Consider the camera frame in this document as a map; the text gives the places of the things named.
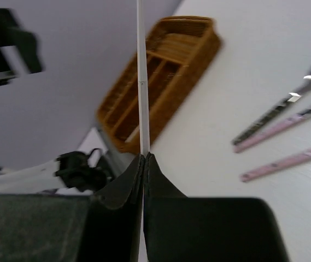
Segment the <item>white chopstick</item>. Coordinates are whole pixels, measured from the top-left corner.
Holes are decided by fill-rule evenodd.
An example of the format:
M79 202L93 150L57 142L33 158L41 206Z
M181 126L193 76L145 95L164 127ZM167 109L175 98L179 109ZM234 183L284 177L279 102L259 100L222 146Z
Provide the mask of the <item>white chopstick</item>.
M143 1L137 0L137 68L138 68L138 107L139 107L139 141L140 153L146 157L150 151L149 130L149 98L148 71L145 43L145 28L143 16ZM141 173L140 184L140 240L138 260L147 261L147 251L144 236L144 182L145 175Z
M137 126L137 127L131 132L131 134L130 134L130 135L127 137L127 139L125 140L125 143L130 143L130 142L134 139L134 137L137 136L138 132L139 132L139 126Z

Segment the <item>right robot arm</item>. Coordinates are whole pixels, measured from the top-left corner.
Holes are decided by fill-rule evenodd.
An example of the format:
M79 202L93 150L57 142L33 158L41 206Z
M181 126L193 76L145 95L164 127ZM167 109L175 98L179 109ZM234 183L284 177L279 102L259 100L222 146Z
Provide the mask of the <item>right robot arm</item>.
M153 154L114 177L74 151L0 175L0 261L288 261L258 198L191 198Z

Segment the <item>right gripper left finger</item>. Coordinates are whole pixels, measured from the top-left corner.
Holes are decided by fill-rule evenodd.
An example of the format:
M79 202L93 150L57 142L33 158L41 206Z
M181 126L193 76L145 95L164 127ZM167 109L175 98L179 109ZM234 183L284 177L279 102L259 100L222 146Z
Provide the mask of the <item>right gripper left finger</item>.
M0 261L137 261L144 162L112 181L68 157L0 175Z

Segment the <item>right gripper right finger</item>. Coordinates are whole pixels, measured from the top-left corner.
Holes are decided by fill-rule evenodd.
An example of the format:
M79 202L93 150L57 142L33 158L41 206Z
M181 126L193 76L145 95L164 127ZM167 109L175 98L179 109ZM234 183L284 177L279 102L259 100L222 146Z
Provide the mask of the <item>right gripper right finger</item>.
M191 198L161 171L144 168L144 236L149 261L288 261L277 221L258 198Z

